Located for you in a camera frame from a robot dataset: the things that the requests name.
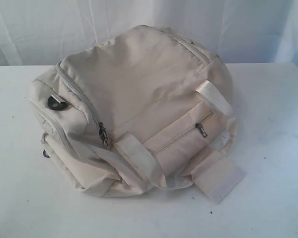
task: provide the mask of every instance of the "beige bag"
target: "beige bag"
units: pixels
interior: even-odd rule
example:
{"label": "beige bag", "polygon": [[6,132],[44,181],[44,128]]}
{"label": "beige bag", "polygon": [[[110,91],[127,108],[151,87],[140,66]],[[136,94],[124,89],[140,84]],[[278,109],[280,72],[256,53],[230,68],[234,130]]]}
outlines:
{"label": "beige bag", "polygon": [[29,100],[44,154],[91,195],[194,183],[219,202],[244,175],[225,157],[236,136],[226,66],[169,28],[137,26],[64,58]]}

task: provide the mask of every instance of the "metal ring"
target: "metal ring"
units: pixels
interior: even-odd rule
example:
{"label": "metal ring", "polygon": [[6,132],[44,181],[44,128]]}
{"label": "metal ring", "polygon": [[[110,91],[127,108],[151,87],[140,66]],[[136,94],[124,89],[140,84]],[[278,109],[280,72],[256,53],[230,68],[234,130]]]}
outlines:
{"label": "metal ring", "polygon": [[65,102],[61,97],[55,94],[51,94],[48,99],[48,107],[54,111],[64,110],[68,106],[67,102]]}
{"label": "metal ring", "polygon": [[46,153],[46,150],[43,150],[43,156],[45,157],[45,158],[50,158],[50,156]]}

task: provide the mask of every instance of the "white tabletop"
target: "white tabletop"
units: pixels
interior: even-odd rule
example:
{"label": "white tabletop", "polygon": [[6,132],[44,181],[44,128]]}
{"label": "white tabletop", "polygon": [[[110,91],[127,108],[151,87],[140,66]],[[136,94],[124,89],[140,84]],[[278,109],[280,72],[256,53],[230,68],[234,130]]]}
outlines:
{"label": "white tabletop", "polygon": [[239,122],[229,156],[247,175],[219,205],[194,186],[111,199],[74,191],[42,156],[26,99],[49,66],[1,66],[0,238],[298,237],[298,69],[227,66]]}

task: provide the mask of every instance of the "bag compartment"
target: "bag compartment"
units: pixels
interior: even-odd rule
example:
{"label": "bag compartment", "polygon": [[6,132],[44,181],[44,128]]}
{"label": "bag compartment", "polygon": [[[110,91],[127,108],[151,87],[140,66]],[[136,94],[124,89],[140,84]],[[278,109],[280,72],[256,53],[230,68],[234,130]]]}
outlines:
{"label": "bag compartment", "polygon": [[[207,136],[202,135],[199,127]],[[209,144],[224,127],[225,120],[217,117],[204,102],[200,102],[147,140],[144,146],[168,176]]]}

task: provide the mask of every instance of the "fabric backdrop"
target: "fabric backdrop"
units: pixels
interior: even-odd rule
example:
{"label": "fabric backdrop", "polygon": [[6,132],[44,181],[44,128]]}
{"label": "fabric backdrop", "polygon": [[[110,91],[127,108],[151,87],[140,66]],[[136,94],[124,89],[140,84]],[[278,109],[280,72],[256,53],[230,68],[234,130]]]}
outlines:
{"label": "fabric backdrop", "polygon": [[0,0],[0,65],[55,64],[140,24],[174,28],[225,62],[298,66],[298,0]]}

